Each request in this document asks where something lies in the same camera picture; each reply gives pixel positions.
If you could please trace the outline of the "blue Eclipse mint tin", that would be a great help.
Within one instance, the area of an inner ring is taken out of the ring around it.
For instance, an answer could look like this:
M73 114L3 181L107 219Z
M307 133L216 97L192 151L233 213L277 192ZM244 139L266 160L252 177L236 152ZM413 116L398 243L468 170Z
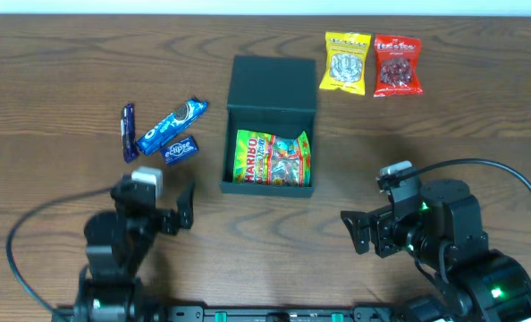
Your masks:
M161 150L166 165L175 165L194 157L199 152L198 144L192 136L177 141Z

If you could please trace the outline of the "dark blue candy bar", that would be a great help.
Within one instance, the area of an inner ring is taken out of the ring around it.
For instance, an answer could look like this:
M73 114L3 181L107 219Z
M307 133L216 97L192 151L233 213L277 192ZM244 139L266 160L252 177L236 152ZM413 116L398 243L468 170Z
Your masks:
M139 156L136 145L134 104L127 104L121 111L122 155L129 164Z

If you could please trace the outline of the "Haribo gummy worms bag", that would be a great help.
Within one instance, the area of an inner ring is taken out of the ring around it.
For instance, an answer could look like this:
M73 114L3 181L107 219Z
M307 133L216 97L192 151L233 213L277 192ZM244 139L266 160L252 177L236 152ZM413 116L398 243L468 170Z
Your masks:
M266 132L238 130L232 181L308 187L311 161L311 146L305 131L295 139L288 139Z

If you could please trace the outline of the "blue Oreo cookie pack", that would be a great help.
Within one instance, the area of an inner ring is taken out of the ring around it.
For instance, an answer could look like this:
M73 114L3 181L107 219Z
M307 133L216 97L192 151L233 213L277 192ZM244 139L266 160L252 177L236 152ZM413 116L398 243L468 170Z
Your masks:
M206 110L208 103L193 97L172 111L139 140L137 147L143 155L152 155L189 128Z

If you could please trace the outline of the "red snack bag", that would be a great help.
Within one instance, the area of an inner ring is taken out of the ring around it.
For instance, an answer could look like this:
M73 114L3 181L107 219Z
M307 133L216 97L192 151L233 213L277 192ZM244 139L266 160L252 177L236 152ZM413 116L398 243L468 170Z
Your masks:
M417 76L418 57L422 50L419 38L375 36L375 97L422 94Z

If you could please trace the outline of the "yellow snack bag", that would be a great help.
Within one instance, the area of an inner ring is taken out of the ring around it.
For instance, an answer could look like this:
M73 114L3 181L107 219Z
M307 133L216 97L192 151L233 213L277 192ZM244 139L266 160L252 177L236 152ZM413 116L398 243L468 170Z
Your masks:
M325 33L326 64L319 88L342 90L351 94L366 94L366 59L371 34Z

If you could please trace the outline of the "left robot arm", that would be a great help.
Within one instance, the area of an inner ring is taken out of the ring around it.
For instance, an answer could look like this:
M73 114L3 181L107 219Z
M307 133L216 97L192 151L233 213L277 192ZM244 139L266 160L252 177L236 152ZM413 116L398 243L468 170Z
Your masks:
M139 266L158 234L193 226L195 184L176 209L156 206L155 183L125 175L110 190L114 210L92 216L84 227L88 267L80 272L73 319L83 322L165 321L167 309L144 295Z

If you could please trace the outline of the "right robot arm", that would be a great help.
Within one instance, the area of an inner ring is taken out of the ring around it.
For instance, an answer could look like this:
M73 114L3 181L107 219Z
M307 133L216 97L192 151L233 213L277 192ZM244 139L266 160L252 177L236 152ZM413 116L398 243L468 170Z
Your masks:
M370 212L343 211L355 251L380 258L407 252L443 296L405 306L400 321L528 321L531 279L514 259L489 247L481 208L460 180L422 183L409 178L386 188L389 205Z

